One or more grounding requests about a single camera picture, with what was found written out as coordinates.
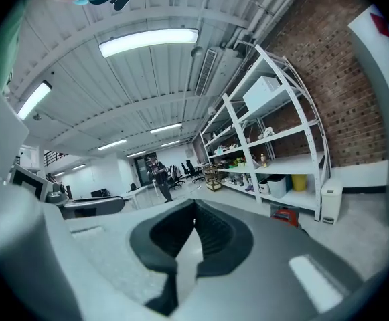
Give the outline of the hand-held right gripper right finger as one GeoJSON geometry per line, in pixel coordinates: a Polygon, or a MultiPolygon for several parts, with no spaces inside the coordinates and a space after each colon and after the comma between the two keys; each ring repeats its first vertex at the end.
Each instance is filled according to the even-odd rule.
{"type": "Polygon", "coordinates": [[[245,223],[253,246],[231,273],[197,279],[179,306],[180,320],[314,320],[362,285],[355,269],[304,231],[209,204],[245,223]]]}

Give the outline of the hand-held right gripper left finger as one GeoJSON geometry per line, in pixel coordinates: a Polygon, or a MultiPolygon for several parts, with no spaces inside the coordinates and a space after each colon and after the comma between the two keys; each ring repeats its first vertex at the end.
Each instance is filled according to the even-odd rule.
{"type": "Polygon", "coordinates": [[[195,231],[176,257],[174,278],[147,269],[130,246],[135,226],[164,211],[168,207],[65,220],[57,207],[44,209],[79,320],[169,320],[183,304],[196,285],[195,231]]]}

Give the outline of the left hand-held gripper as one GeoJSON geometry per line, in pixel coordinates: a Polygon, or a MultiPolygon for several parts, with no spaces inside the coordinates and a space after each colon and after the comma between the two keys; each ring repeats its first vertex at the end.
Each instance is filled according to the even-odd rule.
{"type": "Polygon", "coordinates": [[[64,219],[111,215],[121,212],[125,206],[125,200],[120,196],[68,201],[67,195],[61,191],[59,184],[52,183],[18,164],[12,166],[9,182],[25,187],[40,202],[51,203],[61,208],[64,219]]]}

